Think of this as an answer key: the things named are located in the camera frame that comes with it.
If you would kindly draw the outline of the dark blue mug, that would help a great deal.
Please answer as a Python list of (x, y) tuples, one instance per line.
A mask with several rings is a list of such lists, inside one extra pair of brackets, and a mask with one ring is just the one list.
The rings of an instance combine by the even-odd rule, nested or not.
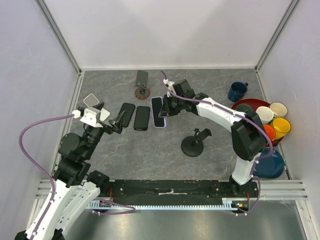
[(233, 82), (229, 88), (227, 98), (233, 103), (242, 100), (248, 92), (248, 85), (247, 82)]

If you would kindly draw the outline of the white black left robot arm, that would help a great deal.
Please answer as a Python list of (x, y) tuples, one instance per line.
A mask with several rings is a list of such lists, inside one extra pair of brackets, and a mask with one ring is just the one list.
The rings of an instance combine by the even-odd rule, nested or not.
[(124, 112), (104, 123), (109, 112), (104, 104), (78, 107), (61, 119), (80, 119), (82, 135), (67, 133), (60, 140), (61, 159), (53, 175), (48, 174), (50, 192), (31, 226), (16, 234), (17, 240), (63, 240), (75, 220), (96, 197), (110, 191), (110, 178), (95, 170), (89, 172), (91, 159), (104, 134), (121, 134)]

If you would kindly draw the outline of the orange mug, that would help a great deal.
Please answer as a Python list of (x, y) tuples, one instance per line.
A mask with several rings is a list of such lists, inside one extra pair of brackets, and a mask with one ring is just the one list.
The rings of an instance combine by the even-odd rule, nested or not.
[(264, 130), (271, 141), (275, 140), (276, 132), (275, 130), (268, 124), (263, 124)]

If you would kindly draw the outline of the aluminium frame post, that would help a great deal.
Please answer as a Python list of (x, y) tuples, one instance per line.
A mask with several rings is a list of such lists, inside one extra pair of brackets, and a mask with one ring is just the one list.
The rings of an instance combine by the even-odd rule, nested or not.
[(45, 18), (47, 24), (49, 25), (51, 31), (53, 32), (55, 38), (57, 39), (62, 51), (65, 53), (68, 61), (75, 70), (75, 72), (80, 75), (82, 73), (81, 67), (79, 66), (75, 56), (73, 55), (66, 39), (64, 38), (58, 24), (56, 23), (53, 14), (51, 13), (45, 0), (35, 0), (34, 1), (41, 11), (43, 17)]
[(300, 0), (291, 0), (289, 2), (288, 7), (286, 8), (284, 14), (282, 15), (279, 23), (277, 24), (270, 40), (268, 41), (265, 49), (262, 52), (257, 64), (255, 65), (254, 69), (255, 72), (258, 73), (262, 66), (264, 65), (265, 61), (267, 60), (268, 56), (270, 55), (271, 51), (273, 50), (275, 44), (277, 43), (278, 39), (280, 38), (283, 30), (285, 29), (286, 25), (288, 24), (290, 18), (292, 17), (293, 13), (295, 12), (296, 8), (298, 7)]

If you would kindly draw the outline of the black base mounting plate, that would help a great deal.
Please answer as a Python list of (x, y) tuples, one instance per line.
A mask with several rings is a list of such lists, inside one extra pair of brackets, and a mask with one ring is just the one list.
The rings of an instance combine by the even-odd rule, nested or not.
[(128, 206), (220, 205), (223, 198), (253, 199), (258, 196), (256, 182), (237, 187), (219, 180), (110, 180), (99, 198)]

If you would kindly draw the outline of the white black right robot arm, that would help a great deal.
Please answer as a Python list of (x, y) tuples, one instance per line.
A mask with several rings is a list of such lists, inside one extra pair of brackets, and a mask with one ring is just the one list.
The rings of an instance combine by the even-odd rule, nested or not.
[(262, 158), (262, 150), (266, 144), (272, 144), (258, 114), (233, 110), (202, 92), (196, 94), (185, 79), (173, 82), (163, 75), (160, 83), (167, 93), (163, 96), (159, 117), (173, 117), (185, 110), (209, 119), (231, 133), (237, 160), (229, 191), (235, 197), (242, 196), (247, 191), (246, 184), (253, 177), (254, 165)]

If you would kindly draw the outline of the aluminium frame post left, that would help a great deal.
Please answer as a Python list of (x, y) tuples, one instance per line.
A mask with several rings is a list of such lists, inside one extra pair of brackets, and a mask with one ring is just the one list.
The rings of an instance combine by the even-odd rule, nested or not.
[(80, 75), (82, 73), (81, 67), (79, 66), (75, 56), (73, 55), (66, 39), (64, 38), (58, 24), (56, 23), (53, 14), (51, 13), (45, 0), (35, 0), (34, 1), (41, 11), (43, 17), (45, 18), (47, 24), (49, 25), (51, 31), (53, 32), (55, 38), (57, 39), (62, 51), (65, 53), (68, 61), (75, 70), (75, 72)]

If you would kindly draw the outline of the red round tray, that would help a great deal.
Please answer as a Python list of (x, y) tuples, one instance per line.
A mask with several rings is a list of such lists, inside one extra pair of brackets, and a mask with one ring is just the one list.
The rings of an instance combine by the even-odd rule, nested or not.
[[(234, 103), (231, 106), (231, 109), (236, 110), (236, 108), (238, 107), (238, 105), (240, 104), (246, 104), (249, 105), (254, 111), (257, 110), (258, 107), (264, 106), (264, 107), (269, 107), (270, 103), (267, 101), (264, 101), (262, 99), (257, 99), (257, 98), (244, 98), (242, 100), (239, 100), (238, 102)], [(284, 139), (284, 136), (279, 138), (279, 139), (275, 139), (272, 140), (272, 145), (273, 147), (276, 147), (279, 145), (279, 143)]]

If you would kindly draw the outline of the yellow mug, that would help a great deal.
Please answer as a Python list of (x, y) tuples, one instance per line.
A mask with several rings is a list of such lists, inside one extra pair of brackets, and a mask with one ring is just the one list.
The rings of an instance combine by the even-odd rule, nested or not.
[(275, 138), (274, 138), (275, 140), (283, 138), (292, 129), (292, 126), (291, 126), (290, 122), (288, 120), (286, 120), (285, 118), (282, 118), (282, 117), (274, 118), (271, 121), (270, 126), (275, 131)]

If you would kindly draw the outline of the white light blue mug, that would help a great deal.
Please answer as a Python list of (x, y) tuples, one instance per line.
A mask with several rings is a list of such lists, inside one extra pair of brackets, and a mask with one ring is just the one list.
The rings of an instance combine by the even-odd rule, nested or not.
[(270, 123), (274, 118), (273, 111), (266, 106), (259, 106), (255, 111), (263, 124)]

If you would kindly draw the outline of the grey green mug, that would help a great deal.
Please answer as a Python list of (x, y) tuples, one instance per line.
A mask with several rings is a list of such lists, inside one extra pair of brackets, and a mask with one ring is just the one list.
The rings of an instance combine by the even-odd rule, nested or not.
[(253, 108), (252, 108), (250, 105), (245, 104), (245, 103), (239, 104), (239, 105), (236, 107), (236, 110), (237, 110), (238, 112), (245, 113), (246, 115), (254, 113)]

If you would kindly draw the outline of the aluminium frame post right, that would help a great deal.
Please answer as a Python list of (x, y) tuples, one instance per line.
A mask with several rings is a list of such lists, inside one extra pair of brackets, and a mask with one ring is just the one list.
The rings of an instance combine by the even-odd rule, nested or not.
[(257, 64), (255, 65), (254, 69), (255, 72), (258, 73), (262, 66), (264, 65), (265, 61), (267, 60), (268, 56), (270, 55), (271, 51), (273, 50), (275, 44), (277, 43), (278, 39), (280, 38), (283, 30), (285, 29), (286, 25), (288, 24), (290, 18), (292, 17), (293, 13), (295, 12), (296, 8), (298, 7), (300, 0), (291, 0), (289, 2), (288, 7), (286, 8), (284, 14), (282, 15), (279, 23), (277, 24), (270, 40), (268, 41), (265, 49), (262, 52)]

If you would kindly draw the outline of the black clamp phone stand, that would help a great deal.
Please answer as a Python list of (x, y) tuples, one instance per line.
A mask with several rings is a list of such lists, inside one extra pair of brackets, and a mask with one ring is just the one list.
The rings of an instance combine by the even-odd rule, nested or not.
[(181, 142), (180, 148), (186, 156), (192, 158), (198, 157), (204, 150), (203, 141), (211, 136), (212, 133), (210, 129), (205, 128), (200, 131), (198, 128), (195, 128), (194, 135), (185, 137)]

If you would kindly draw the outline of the black phone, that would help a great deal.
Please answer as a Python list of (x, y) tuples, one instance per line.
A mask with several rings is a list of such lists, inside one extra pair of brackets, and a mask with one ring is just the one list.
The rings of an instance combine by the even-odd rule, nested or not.
[(138, 106), (136, 109), (133, 129), (136, 131), (147, 131), (150, 119), (150, 107)]
[(136, 109), (136, 106), (132, 103), (123, 103), (119, 113), (124, 113), (123, 114), (123, 127), (127, 128), (130, 124), (130, 121), (132, 119), (133, 113)]

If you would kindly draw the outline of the round wooden base phone stand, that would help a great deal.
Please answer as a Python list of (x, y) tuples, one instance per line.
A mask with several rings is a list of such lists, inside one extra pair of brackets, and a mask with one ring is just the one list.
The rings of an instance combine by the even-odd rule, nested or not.
[(148, 88), (149, 73), (144, 70), (138, 70), (136, 74), (134, 95), (139, 100), (145, 100), (151, 95), (151, 90)]

